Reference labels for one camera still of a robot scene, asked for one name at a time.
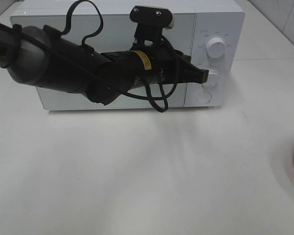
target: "white microwave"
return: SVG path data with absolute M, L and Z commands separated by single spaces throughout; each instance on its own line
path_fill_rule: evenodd
M 13 24 L 22 26 L 44 25 L 63 30 L 66 13 L 74 0 L 25 0 L 11 16 Z M 168 99 L 169 107 L 220 106 L 229 79 L 236 47 L 240 38 L 245 13 L 234 0 L 97 0 L 104 29 L 87 41 L 97 52 L 129 50 L 134 40 L 136 24 L 129 14 L 136 5 L 149 5 L 169 9 L 174 14 L 174 28 L 164 30 L 173 47 L 192 57 L 192 64 L 209 70 L 204 84 L 179 84 Z M 74 11 L 71 32 L 64 39 L 79 44 L 84 35 L 99 25 L 96 10 L 89 3 L 79 5 Z M 172 85 L 165 85 L 165 91 Z M 159 96 L 158 86 L 151 86 L 154 96 Z M 37 88 L 46 110 L 129 109 L 149 108 L 145 100 L 119 96 L 104 106 L 92 103 L 81 94 L 69 94 Z M 131 90 L 133 94 L 146 95 L 144 88 Z

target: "white table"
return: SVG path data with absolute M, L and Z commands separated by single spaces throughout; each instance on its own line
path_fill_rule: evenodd
M 46 112 L 0 69 L 0 235 L 294 235 L 294 59 L 220 108 Z
M 294 45 L 251 3 L 236 0 L 246 12 L 235 60 L 294 59 Z M 13 4 L 0 16 L 0 22 L 11 25 L 9 16 L 21 4 Z

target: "microwave knob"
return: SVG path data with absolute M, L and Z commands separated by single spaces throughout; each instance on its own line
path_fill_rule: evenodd
M 225 54 L 226 43 L 221 37 L 214 37 L 207 42 L 206 48 L 208 55 L 217 59 Z
M 208 75 L 208 80 L 207 82 L 203 83 L 203 86 L 205 87 L 214 87 L 217 85 L 219 81 L 219 71 L 216 69 L 209 69 L 209 75 Z

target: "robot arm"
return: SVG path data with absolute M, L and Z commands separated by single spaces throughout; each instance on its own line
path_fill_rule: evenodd
M 100 16 L 99 29 L 85 36 L 82 45 L 76 45 L 61 36 L 71 29 L 74 9 L 83 1 L 76 1 L 67 14 L 67 25 L 63 32 L 45 25 L 13 28 L 0 24 L 0 67 L 6 68 L 18 83 L 44 87 L 67 93 L 84 94 L 90 101 L 108 105 L 121 94 L 148 100 L 159 112 L 168 109 L 170 97 L 178 83 L 204 83 L 208 71 L 190 64 L 190 56 L 174 50 L 162 35 L 164 27 L 172 27 L 173 15 L 163 8 L 135 6 L 130 18 L 136 22 L 135 42 L 128 51 L 97 53 L 85 44 L 89 37 L 98 35 L 103 29 Z M 161 97 L 152 97 L 150 84 L 157 83 Z M 173 84 L 165 94 L 164 84 Z M 128 91 L 144 86 L 147 96 Z M 165 108 L 155 101 L 162 100 Z

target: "yellow label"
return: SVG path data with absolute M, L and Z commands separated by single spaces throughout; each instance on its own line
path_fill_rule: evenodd
M 143 53 L 141 50 L 133 50 L 133 52 L 138 54 L 139 57 L 142 59 L 145 70 L 151 70 L 151 61 L 149 60 L 148 56 L 145 53 Z

